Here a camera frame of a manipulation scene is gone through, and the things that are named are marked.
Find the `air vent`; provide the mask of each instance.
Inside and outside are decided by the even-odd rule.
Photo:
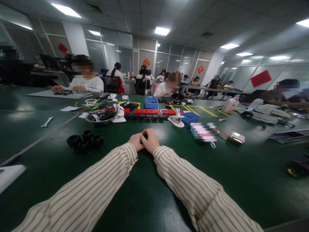
[[[97,5],[93,5],[93,4],[90,4],[90,3],[86,3],[85,4],[88,6],[88,8],[92,11],[92,12],[97,12],[97,13],[101,13],[101,14],[104,14],[100,7],[97,6]]]
[[[201,36],[203,36],[205,38],[209,38],[209,37],[213,36],[213,33],[205,32],[205,33],[201,34]]]

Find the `blue basket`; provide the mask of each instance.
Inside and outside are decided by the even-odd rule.
[[[146,98],[145,104],[147,109],[157,109],[159,102],[157,98]]]
[[[188,112],[188,113],[183,113],[180,114],[182,116],[184,116],[184,118],[181,119],[181,121],[183,121],[184,124],[190,124],[192,122],[198,122],[200,119],[200,116],[198,116],[197,114],[193,113],[193,112]]]

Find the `green workbench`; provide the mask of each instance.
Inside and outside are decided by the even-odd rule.
[[[43,89],[11,86],[0,89],[0,161],[8,158],[6,153],[10,153],[10,157],[43,137],[24,152],[18,162],[26,166],[26,171],[0,194],[3,232],[18,226],[30,207],[50,198],[61,186],[145,128],[153,128],[161,145],[173,148],[181,158],[217,180],[262,228],[309,216],[309,179],[294,179],[286,171],[292,158],[306,152],[306,143],[281,145],[269,139],[274,132],[289,130],[287,126],[267,125],[262,131],[260,126],[241,119],[236,112],[228,117],[210,108],[222,105],[220,101],[194,100],[192,105],[186,106],[201,115],[199,122],[213,122],[227,134],[235,131],[246,138],[241,147],[218,138],[217,148],[212,149],[210,144],[192,138],[189,125],[177,128],[169,121],[128,120],[94,127],[77,115],[59,112],[66,106],[74,106],[76,100],[25,96],[40,90]],[[144,96],[129,95],[129,98],[132,102],[141,102],[144,108]],[[159,109],[165,106],[160,103]],[[47,117],[55,119],[48,128],[41,128]],[[296,129],[308,126],[305,120],[292,118],[291,121],[297,125]],[[79,155],[69,149],[66,139],[85,130],[102,135],[105,145],[87,155]],[[143,150],[94,228],[94,231],[102,230],[190,231],[194,228],[186,208],[159,177],[152,156]]]

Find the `striped sleeve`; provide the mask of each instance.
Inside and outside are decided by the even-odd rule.
[[[171,148],[158,147],[154,162],[159,175],[187,208],[197,231],[263,231],[218,182],[181,159]]]
[[[50,199],[33,206],[13,231],[92,231],[136,161],[132,144],[113,149]]]

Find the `ceiling light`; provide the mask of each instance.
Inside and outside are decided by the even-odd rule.
[[[302,61],[304,61],[303,59],[292,59],[292,60],[290,60],[290,62],[302,62]]]
[[[305,27],[309,27],[309,19],[300,21],[300,22],[298,22],[296,24],[299,24],[299,25],[302,25],[302,26],[305,26]]]
[[[56,7],[58,10],[60,10],[62,13],[64,13],[65,15],[81,18],[74,10],[72,10],[69,7],[61,6],[61,5],[57,5],[57,4],[53,4],[53,3],[52,3],[52,5],[54,7]]]
[[[166,29],[166,28],[163,28],[163,27],[157,27],[155,29],[155,33],[156,34],[160,34],[160,35],[167,35],[168,33],[170,32],[170,29]]]
[[[271,57],[273,60],[284,60],[284,59],[289,59],[287,56],[273,56]]]
[[[235,47],[239,47],[239,45],[233,44],[233,43],[229,43],[227,45],[221,46],[221,48],[224,48],[224,49],[231,49],[231,48],[235,48]]]
[[[252,53],[238,53],[236,55],[239,55],[239,56],[247,56],[247,55],[252,55]]]
[[[94,34],[94,35],[98,35],[98,36],[100,36],[101,34],[100,34],[100,32],[96,32],[96,31],[91,31],[91,30],[88,30],[91,34]]]
[[[252,59],[262,59],[263,56],[252,56],[252,57],[250,57],[250,58],[252,58]]]
[[[29,29],[29,30],[33,31],[33,29],[32,29],[31,27],[24,26],[24,25],[21,25],[21,24],[16,24],[16,25],[21,26],[21,27],[24,27],[24,28],[27,28],[27,29]]]

